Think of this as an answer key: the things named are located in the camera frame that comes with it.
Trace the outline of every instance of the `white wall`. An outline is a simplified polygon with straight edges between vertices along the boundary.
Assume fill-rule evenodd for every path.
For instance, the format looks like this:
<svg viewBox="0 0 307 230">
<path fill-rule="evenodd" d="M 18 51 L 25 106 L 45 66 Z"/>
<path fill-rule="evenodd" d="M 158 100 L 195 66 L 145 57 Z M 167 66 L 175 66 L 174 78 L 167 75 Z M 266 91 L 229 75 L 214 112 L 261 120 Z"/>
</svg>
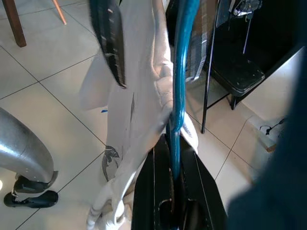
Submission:
<svg viewBox="0 0 307 230">
<path fill-rule="evenodd" d="M 264 121 L 274 121 L 287 114 L 294 95 L 302 55 L 303 49 L 243 100 L 243 103 Z"/>
</svg>

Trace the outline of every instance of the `blue handle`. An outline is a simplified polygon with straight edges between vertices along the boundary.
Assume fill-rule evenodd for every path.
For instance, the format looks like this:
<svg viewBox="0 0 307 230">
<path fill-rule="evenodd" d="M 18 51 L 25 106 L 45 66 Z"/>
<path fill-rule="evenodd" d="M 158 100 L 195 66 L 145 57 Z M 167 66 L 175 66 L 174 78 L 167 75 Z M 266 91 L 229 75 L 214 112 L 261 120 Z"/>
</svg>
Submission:
<svg viewBox="0 0 307 230">
<path fill-rule="evenodd" d="M 185 78 L 190 35 L 200 0 L 180 0 L 175 33 L 173 112 L 170 117 L 171 168 L 174 180 L 180 173 L 180 129 L 185 114 Z"/>
</svg>

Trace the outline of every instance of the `dark blue fabric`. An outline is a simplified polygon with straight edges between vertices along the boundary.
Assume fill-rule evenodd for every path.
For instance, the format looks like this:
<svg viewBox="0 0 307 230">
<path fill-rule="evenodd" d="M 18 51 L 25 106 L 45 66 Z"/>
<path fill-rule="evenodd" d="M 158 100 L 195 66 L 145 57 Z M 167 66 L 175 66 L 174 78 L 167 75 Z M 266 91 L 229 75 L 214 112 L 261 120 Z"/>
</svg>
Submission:
<svg viewBox="0 0 307 230">
<path fill-rule="evenodd" d="M 300 37 L 307 41 L 307 1 L 300 5 Z M 307 230 L 307 55 L 283 137 L 256 184 L 233 200 L 229 230 Z"/>
</svg>

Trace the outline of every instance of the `white tiled floor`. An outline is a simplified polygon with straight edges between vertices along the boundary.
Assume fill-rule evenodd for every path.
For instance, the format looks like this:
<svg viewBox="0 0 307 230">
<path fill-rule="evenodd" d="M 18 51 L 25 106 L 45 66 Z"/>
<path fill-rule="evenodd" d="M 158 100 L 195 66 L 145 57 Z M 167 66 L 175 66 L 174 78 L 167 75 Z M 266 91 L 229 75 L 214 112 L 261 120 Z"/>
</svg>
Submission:
<svg viewBox="0 0 307 230">
<path fill-rule="evenodd" d="M 83 230 L 87 211 L 105 183 L 101 154 L 107 113 L 101 113 L 101 108 L 82 111 L 77 96 L 98 49 L 88 5 L 83 2 L 59 0 L 67 20 L 64 26 L 51 0 L 16 0 L 27 40 L 24 48 L 15 44 L 0 5 L 0 106 L 49 149 L 59 170 L 52 189 L 60 196 L 59 203 L 48 209 L 7 208 L 2 199 L 12 190 L 14 173 L 0 169 L 0 229 Z M 226 98 L 208 110 L 206 133 L 200 133 L 203 83 L 187 86 L 187 112 L 198 132 L 199 156 L 227 206 L 231 197 L 250 185 L 254 169 L 259 169 L 250 160 L 255 148 L 247 148 L 258 143 L 253 142 L 246 122 L 252 113 L 242 104 L 232 111 Z M 225 94 L 212 80 L 209 103 Z"/>
</svg>

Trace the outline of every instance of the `white fabric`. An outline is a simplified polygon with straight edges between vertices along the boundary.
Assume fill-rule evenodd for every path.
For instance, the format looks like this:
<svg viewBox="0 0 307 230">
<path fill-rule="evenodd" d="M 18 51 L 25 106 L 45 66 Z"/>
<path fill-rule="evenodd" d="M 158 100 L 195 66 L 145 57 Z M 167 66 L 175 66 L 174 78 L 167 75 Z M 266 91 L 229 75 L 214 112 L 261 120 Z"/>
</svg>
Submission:
<svg viewBox="0 0 307 230">
<path fill-rule="evenodd" d="M 88 230 L 115 230 L 131 221 L 133 196 L 127 190 L 159 140 L 173 105 L 173 64 L 162 0 L 124 0 L 120 7 L 127 88 L 115 83 L 99 52 L 80 89 L 83 108 L 108 105 L 102 162 L 108 182 L 90 210 Z M 197 133 L 188 115 L 181 133 L 197 152 Z"/>
</svg>

